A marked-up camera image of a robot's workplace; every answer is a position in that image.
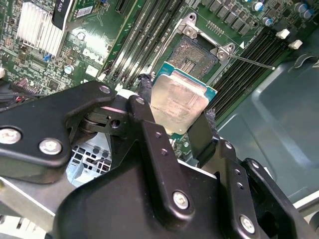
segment white label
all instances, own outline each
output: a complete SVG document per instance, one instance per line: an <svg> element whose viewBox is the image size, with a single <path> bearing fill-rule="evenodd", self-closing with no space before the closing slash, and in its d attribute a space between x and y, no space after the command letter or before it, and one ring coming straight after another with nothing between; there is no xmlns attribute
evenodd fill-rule
<svg viewBox="0 0 319 239"><path fill-rule="evenodd" d="M99 73L99 70L94 68L93 66L89 65L88 68L86 69L85 73L90 75L90 76L96 77L97 74Z"/></svg>
<svg viewBox="0 0 319 239"><path fill-rule="evenodd" d="M76 14L76 18L87 15L89 13L91 13L93 6L88 6L85 8L82 8L78 11L78 13Z"/></svg>
<svg viewBox="0 0 319 239"><path fill-rule="evenodd" d="M319 60L314 64L313 68L318 68L319 67Z"/></svg>

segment white connector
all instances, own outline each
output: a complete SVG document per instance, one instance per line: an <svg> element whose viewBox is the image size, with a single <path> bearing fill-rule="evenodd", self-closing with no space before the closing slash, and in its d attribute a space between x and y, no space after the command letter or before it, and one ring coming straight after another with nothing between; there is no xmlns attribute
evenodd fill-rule
<svg viewBox="0 0 319 239"><path fill-rule="evenodd" d="M277 32L276 36L284 40L287 38L289 34L290 34L290 31L288 29L284 29L282 31Z"/></svg>
<svg viewBox="0 0 319 239"><path fill-rule="evenodd" d="M4 68L0 67L0 79L5 76L5 70Z"/></svg>
<svg viewBox="0 0 319 239"><path fill-rule="evenodd" d="M289 44L289 47L290 47L291 49L298 50L298 49L301 47L302 44L303 44L302 41L296 40L296 41L294 41L293 43L290 43L290 44Z"/></svg>

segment capacitor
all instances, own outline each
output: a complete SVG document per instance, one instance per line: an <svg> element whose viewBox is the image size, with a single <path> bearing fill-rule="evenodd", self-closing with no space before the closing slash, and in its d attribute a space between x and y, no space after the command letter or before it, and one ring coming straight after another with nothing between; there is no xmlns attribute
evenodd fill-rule
<svg viewBox="0 0 319 239"><path fill-rule="evenodd" d="M309 19L313 16L314 11L311 9L306 10L304 13L300 13L300 17L304 19Z"/></svg>
<svg viewBox="0 0 319 239"><path fill-rule="evenodd" d="M17 86L23 88L28 84L29 80L26 77L23 77L21 80L17 82Z"/></svg>
<svg viewBox="0 0 319 239"><path fill-rule="evenodd" d="M80 31L76 36L80 41L83 41L85 39L85 33L82 31Z"/></svg>
<svg viewBox="0 0 319 239"><path fill-rule="evenodd" d="M271 26L273 24L273 20L271 18L268 18L268 17L264 17L263 18L263 24L265 26Z"/></svg>
<svg viewBox="0 0 319 239"><path fill-rule="evenodd" d="M251 7L252 7L253 11L261 11L264 7L264 4L260 1L257 1L255 3L253 3Z"/></svg>
<svg viewBox="0 0 319 239"><path fill-rule="evenodd" d="M307 11L308 7L307 4L305 3L296 3L294 6L294 11L298 12L298 13L304 13L305 11Z"/></svg>
<svg viewBox="0 0 319 239"><path fill-rule="evenodd" d="M70 75L74 71L74 66L68 65L64 68L64 72Z"/></svg>

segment gray metal panel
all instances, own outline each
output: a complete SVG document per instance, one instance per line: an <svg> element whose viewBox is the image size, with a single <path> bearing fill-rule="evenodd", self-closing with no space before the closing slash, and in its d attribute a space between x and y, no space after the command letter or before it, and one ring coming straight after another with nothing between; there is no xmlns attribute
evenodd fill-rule
<svg viewBox="0 0 319 239"><path fill-rule="evenodd" d="M319 190L319 68L313 64L282 64L218 127L237 156L267 167L293 203Z"/></svg>

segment chip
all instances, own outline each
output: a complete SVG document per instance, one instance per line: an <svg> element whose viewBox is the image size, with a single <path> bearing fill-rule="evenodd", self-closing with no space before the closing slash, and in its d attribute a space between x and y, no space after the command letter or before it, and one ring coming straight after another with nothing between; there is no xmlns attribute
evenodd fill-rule
<svg viewBox="0 0 319 239"><path fill-rule="evenodd" d="M236 18L236 15L231 12L231 13L228 15L228 17L226 17L225 22L228 23L228 24L231 24L231 23L235 20L235 18Z"/></svg>
<svg viewBox="0 0 319 239"><path fill-rule="evenodd" d="M155 122L168 134L185 134L216 91L190 75L164 63L152 87L151 110Z"/></svg>
<svg viewBox="0 0 319 239"><path fill-rule="evenodd" d="M213 4L210 6L209 10L212 12L216 12L219 7L221 6L221 2L219 0L216 0L215 2L213 2Z"/></svg>
<svg viewBox="0 0 319 239"><path fill-rule="evenodd" d="M244 22L241 19L237 19L232 25L232 28L234 28L235 30L238 30L243 25L243 23Z"/></svg>
<svg viewBox="0 0 319 239"><path fill-rule="evenodd" d="M58 87L59 87L59 83L57 83L57 82L55 82L53 80L50 80L48 87L50 89L56 91L58 89Z"/></svg>
<svg viewBox="0 0 319 239"><path fill-rule="evenodd" d="M228 13L228 8L223 6L221 10L218 12L217 16L219 16L220 18L224 18L227 13Z"/></svg>
<svg viewBox="0 0 319 239"><path fill-rule="evenodd" d="M241 35L246 35L247 34L247 32L250 30L250 26L249 25L245 25L241 30L240 30L240 34Z"/></svg>

